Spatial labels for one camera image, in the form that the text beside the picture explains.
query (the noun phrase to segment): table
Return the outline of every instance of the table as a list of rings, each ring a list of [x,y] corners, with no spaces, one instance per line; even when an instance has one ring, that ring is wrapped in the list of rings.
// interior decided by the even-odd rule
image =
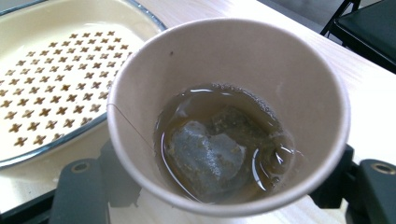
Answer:
[[[396,76],[344,49],[329,39],[279,14],[255,0],[140,0],[143,6],[171,28],[188,21],[216,17],[249,18],[292,30],[329,62],[345,82],[351,105],[348,143],[355,148],[355,162],[377,159],[396,164]],[[29,201],[56,188],[60,171],[70,161],[97,158],[108,140],[104,122],[85,136],[43,157],[0,171],[0,211]],[[142,189],[138,207],[110,208],[112,223],[345,223],[341,209],[318,209],[309,197],[270,213],[239,218],[203,217],[172,208]]]

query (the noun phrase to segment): black chair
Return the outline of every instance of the black chair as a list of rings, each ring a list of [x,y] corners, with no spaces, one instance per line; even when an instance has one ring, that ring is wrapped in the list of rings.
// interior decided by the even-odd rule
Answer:
[[[396,74],[396,0],[382,0],[352,10],[329,23],[329,33],[339,38],[343,46]]]

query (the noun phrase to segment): brown liquid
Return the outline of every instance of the brown liquid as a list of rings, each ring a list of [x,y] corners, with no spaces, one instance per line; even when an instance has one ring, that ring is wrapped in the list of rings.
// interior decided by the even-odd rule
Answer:
[[[154,141],[163,175],[203,203],[268,195],[281,185],[293,158],[291,141],[268,105],[219,84],[174,97],[159,116]]]

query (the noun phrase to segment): tray rim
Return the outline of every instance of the tray rim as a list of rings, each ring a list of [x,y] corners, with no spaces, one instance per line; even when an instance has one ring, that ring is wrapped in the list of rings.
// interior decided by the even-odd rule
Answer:
[[[45,3],[48,1],[49,0],[35,0],[35,1],[20,5],[17,7],[5,9],[3,11],[0,11],[0,18],[4,15],[18,11],[20,9],[23,9],[26,7],[33,7],[35,5],[38,5],[40,3]],[[163,24],[163,22],[160,19],[157,18],[157,16],[155,16],[153,13],[151,13],[148,9],[146,9],[144,6],[142,6],[139,2],[137,2],[135,0],[123,0],[123,1],[126,3],[129,3],[133,7],[136,7],[137,9],[139,9],[140,12],[142,12],[146,17],[148,17],[159,28],[160,32],[163,32],[164,30],[167,29],[167,27]],[[87,133],[88,131],[94,129],[96,126],[98,126],[99,124],[103,123],[106,120],[107,120],[107,112],[96,117],[91,122],[75,129],[73,132],[65,134],[63,137],[61,137],[53,142],[50,142],[42,147],[35,148],[35,149],[33,149],[29,152],[23,153],[19,156],[2,160],[2,161],[0,161],[0,170],[2,170],[4,168],[8,168],[9,166],[15,165],[17,163],[35,158],[39,155],[44,154],[45,152],[55,149],[56,147],[62,146],[64,144],[72,141],[73,139],[78,138],[80,135]]]

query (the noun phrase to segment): white tray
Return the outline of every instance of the white tray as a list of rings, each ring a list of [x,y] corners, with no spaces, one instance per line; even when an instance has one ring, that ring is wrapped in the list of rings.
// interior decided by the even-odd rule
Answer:
[[[135,1],[54,0],[0,17],[0,167],[106,120],[112,80],[164,25]]]

